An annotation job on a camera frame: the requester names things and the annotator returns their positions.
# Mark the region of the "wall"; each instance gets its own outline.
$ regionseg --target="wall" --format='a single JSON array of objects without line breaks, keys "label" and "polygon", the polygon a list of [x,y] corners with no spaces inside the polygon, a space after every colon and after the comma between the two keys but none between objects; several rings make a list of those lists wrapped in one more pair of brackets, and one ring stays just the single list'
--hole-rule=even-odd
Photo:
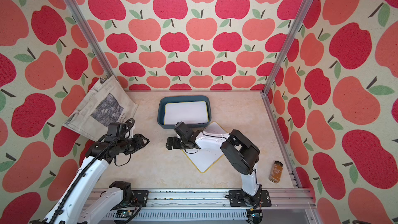
[{"label": "wall", "polygon": [[[250,90],[263,88],[301,1],[78,0],[78,4],[86,19],[105,29],[99,44],[126,89]],[[319,14],[320,5],[316,8]],[[94,72],[102,75],[100,69]]]},{"label": "wall", "polygon": [[269,91],[274,117],[325,224],[398,222],[398,1],[315,1]]},{"label": "wall", "polygon": [[61,127],[96,76],[91,50],[52,3],[0,0],[1,224],[43,219],[91,144]]}]

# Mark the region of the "white cutting board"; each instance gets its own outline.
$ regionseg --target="white cutting board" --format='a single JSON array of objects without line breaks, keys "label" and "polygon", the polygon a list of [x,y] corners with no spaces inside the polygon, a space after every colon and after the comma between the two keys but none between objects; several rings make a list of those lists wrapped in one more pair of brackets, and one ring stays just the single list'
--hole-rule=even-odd
[{"label": "white cutting board", "polygon": [[205,101],[167,103],[164,107],[164,124],[207,123],[207,103]]},{"label": "white cutting board", "polygon": [[[226,131],[224,131],[224,129],[216,122],[211,122],[210,125],[208,125],[208,127],[204,129],[204,131],[215,134],[226,133]],[[217,162],[217,160],[223,155],[221,149],[200,149],[194,154],[189,154],[184,150],[182,151],[191,160],[191,162],[200,171],[200,173],[206,172],[206,170],[210,168],[215,162]],[[187,151],[193,153],[196,151],[196,149],[189,149]]]}]

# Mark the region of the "blue tray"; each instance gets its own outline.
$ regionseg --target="blue tray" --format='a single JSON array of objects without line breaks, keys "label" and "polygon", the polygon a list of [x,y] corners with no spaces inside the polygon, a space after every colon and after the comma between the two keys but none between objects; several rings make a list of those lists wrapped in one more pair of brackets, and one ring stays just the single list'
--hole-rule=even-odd
[{"label": "blue tray", "polygon": [[158,110],[158,124],[163,129],[173,129],[175,127],[174,124],[164,124],[164,110],[167,103],[177,103],[177,102],[193,102],[193,101],[204,101],[207,105],[207,115],[209,117],[209,121],[207,123],[200,124],[187,124],[190,128],[204,128],[209,125],[211,122],[211,108],[210,101],[206,96],[203,95],[191,95],[191,96],[173,96],[173,97],[165,97],[160,100],[159,110]]}]

